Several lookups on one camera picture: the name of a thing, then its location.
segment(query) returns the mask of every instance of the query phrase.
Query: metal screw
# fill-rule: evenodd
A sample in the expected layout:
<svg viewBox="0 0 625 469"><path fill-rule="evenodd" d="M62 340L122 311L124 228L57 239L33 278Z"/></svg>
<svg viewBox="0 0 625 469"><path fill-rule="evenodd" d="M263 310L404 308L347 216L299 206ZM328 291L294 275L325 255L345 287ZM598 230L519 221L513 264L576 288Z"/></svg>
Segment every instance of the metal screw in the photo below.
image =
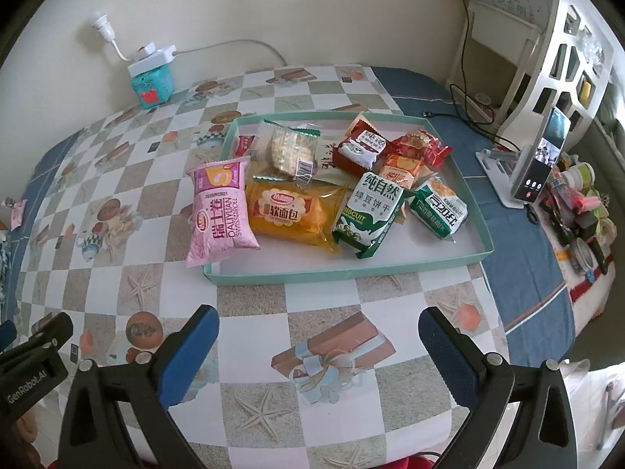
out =
<svg viewBox="0 0 625 469"><path fill-rule="evenodd" d="M486 355L486 361L491 365L499 366L504 362L504 359L499 353L488 353Z"/></svg>
<svg viewBox="0 0 625 469"><path fill-rule="evenodd" d="M78 369L82 372L86 372L88 370L91 370L92 366L93 366L92 360L83 360L82 362L80 362L80 365L78 365Z"/></svg>
<svg viewBox="0 0 625 469"><path fill-rule="evenodd" d="M134 360L140 365L145 365L152 360L152 353L149 351L143 351L142 353L137 354Z"/></svg>
<svg viewBox="0 0 625 469"><path fill-rule="evenodd" d="M545 366L552 371L560 370L560 365L556 360L547 360Z"/></svg>

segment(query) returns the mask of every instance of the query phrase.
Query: white power cord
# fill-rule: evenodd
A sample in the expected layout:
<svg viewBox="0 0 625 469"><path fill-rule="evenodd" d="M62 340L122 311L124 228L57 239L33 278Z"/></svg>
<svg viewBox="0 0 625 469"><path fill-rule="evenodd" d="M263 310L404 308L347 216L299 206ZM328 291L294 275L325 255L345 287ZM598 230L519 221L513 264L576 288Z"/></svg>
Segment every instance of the white power cord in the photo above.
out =
<svg viewBox="0 0 625 469"><path fill-rule="evenodd" d="M115 51L117 52L118 56L124 61L124 62L131 62L132 60L129 60L128 58L126 58L123 54L121 54L120 48L117 45L117 42L115 42L115 40L111 41L111 44L113 45L113 47L115 48Z"/></svg>
<svg viewBox="0 0 625 469"><path fill-rule="evenodd" d="M265 47L266 49L268 49L269 51L271 51L271 53L278 60L280 60L280 63L282 64L283 67L285 67L287 65L286 60L284 59L284 56L282 56L274 47L270 46L266 42L262 42L261 40L254 40L254 39L226 40L226 42L219 42L217 44L205 45L203 47L196 47L196 48L193 48L193 49L184 49L184 50L176 51L176 52L174 52L174 55L184 54L184 53L193 53L195 51L202 51L204 49L211 49L213 47L217 47L218 45L232 44L232 43L235 43L235 42L248 42L248 43L254 43L254 44L261 45L261 46Z"/></svg>

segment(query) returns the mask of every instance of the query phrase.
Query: red cloth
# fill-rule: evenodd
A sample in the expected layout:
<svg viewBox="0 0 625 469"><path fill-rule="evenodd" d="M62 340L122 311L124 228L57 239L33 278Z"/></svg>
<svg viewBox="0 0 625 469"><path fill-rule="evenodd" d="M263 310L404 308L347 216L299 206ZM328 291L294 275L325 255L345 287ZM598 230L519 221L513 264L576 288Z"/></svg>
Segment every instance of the red cloth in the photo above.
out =
<svg viewBox="0 0 625 469"><path fill-rule="evenodd" d="M378 469L430 469L434 467L434 462L423 456L411 456L403 458L397 462L382 465Z"/></svg>

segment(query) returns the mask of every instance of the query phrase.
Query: barcode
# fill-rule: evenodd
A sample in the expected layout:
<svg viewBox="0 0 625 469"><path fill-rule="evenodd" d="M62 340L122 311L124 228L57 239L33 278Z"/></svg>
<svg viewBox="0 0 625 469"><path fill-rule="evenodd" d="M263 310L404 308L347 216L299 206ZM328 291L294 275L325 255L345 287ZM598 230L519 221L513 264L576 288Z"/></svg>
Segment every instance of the barcode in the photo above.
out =
<svg viewBox="0 0 625 469"><path fill-rule="evenodd" d="M313 163L298 159L298 167L295 169L295 180L310 183L313 179Z"/></svg>

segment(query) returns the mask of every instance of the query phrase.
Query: blue gripper pad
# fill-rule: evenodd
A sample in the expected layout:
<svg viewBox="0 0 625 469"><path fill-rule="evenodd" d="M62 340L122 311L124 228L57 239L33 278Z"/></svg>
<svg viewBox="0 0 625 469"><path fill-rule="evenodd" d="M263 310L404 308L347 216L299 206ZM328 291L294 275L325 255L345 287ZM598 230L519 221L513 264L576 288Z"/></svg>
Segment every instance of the blue gripper pad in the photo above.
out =
<svg viewBox="0 0 625 469"><path fill-rule="evenodd" d="M456 334L455 328L449 324L447 319L443 318L441 313L438 315L441 317L440 322L444 321L448 325L447 328L451 328L453 334ZM450 337L452 334L448 335L440 322L434 317L430 309L424 310L419 317L419 337L449 391L451 391L455 402L473 411L479 400L478 376L452 341Z"/></svg>
<svg viewBox="0 0 625 469"><path fill-rule="evenodd" d="M177 351L159 373L157 396L165 409L182 401L219 332L217 310L202 305L179 333L172 334L183 340L179 341Z"/></svg>
<svg viewBox="0 0 625 469"><path fill-rule="evenodd" d="M0 351L4 351L18 336L15 324L12 321L6 321L0 324Z"/></svg>

